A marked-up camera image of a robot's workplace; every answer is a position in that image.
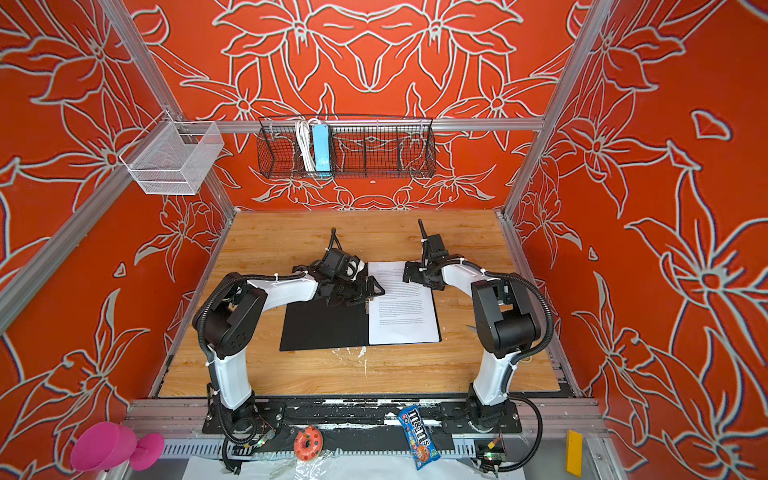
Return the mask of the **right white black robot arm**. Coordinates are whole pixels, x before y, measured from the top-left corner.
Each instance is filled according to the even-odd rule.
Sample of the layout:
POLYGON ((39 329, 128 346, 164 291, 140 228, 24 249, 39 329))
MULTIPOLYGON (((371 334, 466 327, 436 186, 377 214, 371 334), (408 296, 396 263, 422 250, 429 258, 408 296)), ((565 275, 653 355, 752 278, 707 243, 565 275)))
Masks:
POLYGON ((472 465, 483 473, 508 473, 524 468, 538 452, 543 415, 532 400, 510 391, 523 360, 546 350, 554 333, 554 314, 536 285, 518 273, 487 270, 466 258, 451 255, 440 235, 421 234, 421 260, 405 263, 402 280, 433 291, 454 287, 472 300, 474 328, 484 349, 480 369, 471 382, 459 418, 480 433, 501 428, 501 421, 519 403, 536 418, 536 436, 519 460, 493 460, 482 453, 472 465))

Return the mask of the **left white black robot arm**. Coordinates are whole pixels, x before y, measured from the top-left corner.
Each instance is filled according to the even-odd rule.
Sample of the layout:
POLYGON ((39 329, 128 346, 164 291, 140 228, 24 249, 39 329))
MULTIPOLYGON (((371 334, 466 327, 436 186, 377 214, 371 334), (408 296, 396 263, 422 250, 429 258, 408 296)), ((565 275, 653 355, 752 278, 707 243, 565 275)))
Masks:
POLYGON ((366 263, 343 250, 335 229, 320 259, 297 265, 289 274, 227 274, 193 320, 209 373, 213 418, 224 437, 244 445, 258 434, 246 349, 264 312, 316 299, 350 307, 385 293, 366 263))

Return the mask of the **blue folder black inside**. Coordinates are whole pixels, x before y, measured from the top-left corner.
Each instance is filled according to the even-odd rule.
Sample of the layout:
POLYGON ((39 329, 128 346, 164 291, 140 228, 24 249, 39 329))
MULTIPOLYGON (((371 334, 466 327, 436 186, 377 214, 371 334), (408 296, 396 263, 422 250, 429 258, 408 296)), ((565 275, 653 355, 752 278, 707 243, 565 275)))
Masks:
POLYGON ((327 306, 324 299, 317 299, 288 305, 279 350, 377 346, 368 344, 368 303, 327 306))

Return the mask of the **printed sheet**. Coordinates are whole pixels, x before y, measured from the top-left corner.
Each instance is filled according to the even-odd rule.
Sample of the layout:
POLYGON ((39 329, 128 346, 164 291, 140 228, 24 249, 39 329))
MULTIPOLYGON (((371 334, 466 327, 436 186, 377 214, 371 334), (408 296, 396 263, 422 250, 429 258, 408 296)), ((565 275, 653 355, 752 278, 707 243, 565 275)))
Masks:
POLYGON ((368 303, 369 345, 439 343, 432 291, 402 279, 405 262, 371 262, 368 273, 385 294, 368 303))

